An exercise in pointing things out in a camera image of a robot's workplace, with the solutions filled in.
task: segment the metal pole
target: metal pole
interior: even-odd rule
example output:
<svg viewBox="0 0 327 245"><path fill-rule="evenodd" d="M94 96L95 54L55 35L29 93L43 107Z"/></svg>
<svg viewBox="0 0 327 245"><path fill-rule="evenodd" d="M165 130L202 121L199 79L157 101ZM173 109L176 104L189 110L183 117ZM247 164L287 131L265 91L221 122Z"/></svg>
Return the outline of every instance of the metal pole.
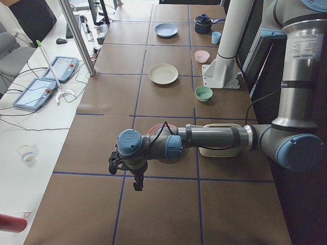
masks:
<svg viewBox="0 0 327 245"><path fill-rule="evenodd" d="M87 48L85 46L85 43L83 41L82 35L80 33L80 29L78 28L75 19L74 19L74 15L73 12L71 10L71 7L69 5L68 0L58 0L60 7L62 9L62 13L66 18L66 21L68 23L69 28L72 31L72 34L74 36L77 48L82 56L82 59L85 63L85 66L90 74L90 76L94 76L94 74L96 73L96 70L94 69L93 63L91 61L91 58L88 54Z"/></svg>

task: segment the white plate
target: white plate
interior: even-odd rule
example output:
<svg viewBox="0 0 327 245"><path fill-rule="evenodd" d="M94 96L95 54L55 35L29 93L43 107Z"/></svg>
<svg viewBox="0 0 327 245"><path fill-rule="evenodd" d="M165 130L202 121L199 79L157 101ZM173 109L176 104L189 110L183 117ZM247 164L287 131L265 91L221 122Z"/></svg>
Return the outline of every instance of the white plate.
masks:
<svg viewBox="0 0 327 245"><path fill-rule="evenodd" d="M159 37L172 37L177 33L178 28L174 24L162 23L157 25L154 31Z"/></svg>
<svg viewBox="0 0 327 245"><path fill-rule="evenodd" d="M170 64L158 64L149 71L150 79L156 84L170 84L178 77L178 70Z"/></svg>

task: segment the blue cup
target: blue cup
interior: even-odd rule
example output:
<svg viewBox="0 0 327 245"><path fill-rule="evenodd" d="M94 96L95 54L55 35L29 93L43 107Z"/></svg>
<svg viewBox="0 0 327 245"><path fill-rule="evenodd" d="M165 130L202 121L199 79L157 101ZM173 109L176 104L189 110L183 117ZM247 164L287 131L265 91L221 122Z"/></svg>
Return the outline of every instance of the blue cup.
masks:
<svg viewBox="0 0 327 245"><path fill-rule="evenodd" d="M221 33L220 32L213 32L211 35L211 43L218 44L220 42Z"/></svg>

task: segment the red cup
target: red cup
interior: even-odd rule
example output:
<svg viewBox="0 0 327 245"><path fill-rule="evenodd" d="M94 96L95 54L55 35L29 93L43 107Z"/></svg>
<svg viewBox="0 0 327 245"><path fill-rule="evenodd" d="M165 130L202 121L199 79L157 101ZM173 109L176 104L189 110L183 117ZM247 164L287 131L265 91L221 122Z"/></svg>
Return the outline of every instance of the red cup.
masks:
<svg viewBox="0 0 327 245"><path fill-rule="evenodd" d="M0 214L0 231L21 232L26 228L27 220Z"/></svg>

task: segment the pot handle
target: pot handle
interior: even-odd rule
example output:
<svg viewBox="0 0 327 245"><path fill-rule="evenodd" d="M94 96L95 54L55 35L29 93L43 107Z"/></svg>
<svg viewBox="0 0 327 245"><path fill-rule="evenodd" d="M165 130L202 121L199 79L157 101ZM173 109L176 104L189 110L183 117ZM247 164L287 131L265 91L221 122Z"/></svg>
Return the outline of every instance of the pot handle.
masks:
<svg viewBox="0 0 327 245"><path fill-rule="evenodd" d="M225 21L225 20L226 20L226 18L215 19L215 20L213 20L213 24L216 24L220 21Z"/></svg>

